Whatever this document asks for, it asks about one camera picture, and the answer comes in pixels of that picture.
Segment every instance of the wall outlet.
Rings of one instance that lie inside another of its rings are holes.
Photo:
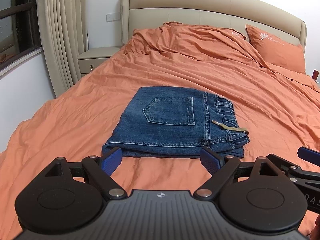
[[[107,22],[113,22],[113,21],[119,21],[119,20],[120,20],[120,12],[107,14]]]

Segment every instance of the beige curtain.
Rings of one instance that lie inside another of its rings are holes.
[[[85,0],[37,0],[41,43],[58,97],[80,78],[79,54],[85,52]]]

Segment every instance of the orange pillow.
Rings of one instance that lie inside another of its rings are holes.
[[[287,43],[273,34],[248,24],[245,27],[250,43],[265,61],[301,74],[306,73],[303,48],[300,44],[296,46]]]

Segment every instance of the nightstand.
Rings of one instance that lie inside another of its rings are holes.
[[[121,47],[92,48],[78,56],[78,64],[81,76],[90,73],[94,68],[105,62]]]

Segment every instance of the blue denim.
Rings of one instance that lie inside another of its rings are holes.
[[[199,158],[201,147],[220,155],[243,158],[245,132],[229,131],[212,123],[239,127],[231,101],[191,88],[141,87],[102,147],[120,147],[123,156]]]

